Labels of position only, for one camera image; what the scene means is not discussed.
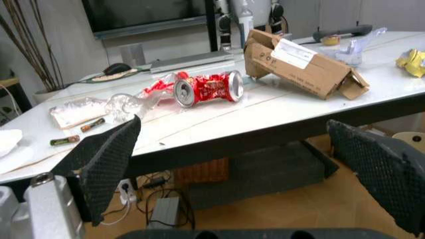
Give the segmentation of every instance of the table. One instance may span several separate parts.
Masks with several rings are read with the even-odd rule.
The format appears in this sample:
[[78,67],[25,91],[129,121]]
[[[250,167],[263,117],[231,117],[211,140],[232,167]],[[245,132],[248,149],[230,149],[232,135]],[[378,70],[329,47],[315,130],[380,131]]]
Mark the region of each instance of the table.
[[[347,45],[348,40],[342,39],[341,44]],[[352,101],[338,93],[324,101],[271,74],[254,82],[245,75],[242,54],[236,54],[234,61],[185,69],[192,75],[239,70],[245,75],[244,96],[236,104],[215,100],[190,109],[181,109],[174,102],[160,103],[142,121],[127,176],[319,135],[326,132],[325,122],[329,119],[362,125],[422,112],[424,79],[397,68],[395,60],[411,48],[423,47],[423,42],[425,32],[387,32],[373,40],[363,53],[363,64],[357,68],[370,84],[370,91]],[[0,183],[49,171],[75,146],[51,147],[49,140],[53,138],[76,133],[85,137],[115,126],[105,124],[85,134],[78,127],[59,130],[48,114],[51,107],[82,97],[107,99],[116,93],[136,94],[164,74],[140,73],[108,83],[75,84],[7,123],[2,129],[19,128],[24,136],[19,147],[0,159],[0,164],[18,157],[24,157],[27,164],[39,162],[0,175]]]

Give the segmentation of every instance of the cardboard box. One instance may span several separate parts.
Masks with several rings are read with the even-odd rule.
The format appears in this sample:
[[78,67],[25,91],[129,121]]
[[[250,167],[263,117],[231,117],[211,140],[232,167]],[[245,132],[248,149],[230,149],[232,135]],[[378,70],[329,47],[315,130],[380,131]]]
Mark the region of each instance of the cardboard box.
[[338,90],[353,100],[369,90],[353,68],[267,32],[250,31],[244,56],[247,75],[273,73],[322,99]]

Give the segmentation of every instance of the white label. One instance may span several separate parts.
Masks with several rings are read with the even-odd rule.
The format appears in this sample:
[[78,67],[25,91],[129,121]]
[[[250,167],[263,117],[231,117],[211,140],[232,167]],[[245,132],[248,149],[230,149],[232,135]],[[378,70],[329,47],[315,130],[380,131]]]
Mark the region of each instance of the white label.
[[305,69],[316,54],[315,51],[282,38],[271,55],[278,60]]

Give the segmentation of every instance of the clear plastic bottle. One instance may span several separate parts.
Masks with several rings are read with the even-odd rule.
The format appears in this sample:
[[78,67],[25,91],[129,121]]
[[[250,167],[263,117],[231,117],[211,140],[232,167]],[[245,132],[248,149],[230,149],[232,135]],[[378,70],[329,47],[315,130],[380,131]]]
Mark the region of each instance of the clear plastic bottle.
[[245,41],[248,39],[249,31],[254,29],[254,15],[248,8],[247,0],[242,1],[242,12],[239,18],[240,42],[243,48]]

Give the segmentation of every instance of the tv screen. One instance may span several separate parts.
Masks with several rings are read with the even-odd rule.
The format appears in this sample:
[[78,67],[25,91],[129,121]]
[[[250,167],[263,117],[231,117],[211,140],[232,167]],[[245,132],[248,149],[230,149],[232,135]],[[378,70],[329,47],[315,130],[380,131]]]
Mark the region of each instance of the tv screen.
[[204,0],[82,0],[94,33],[204,16]]

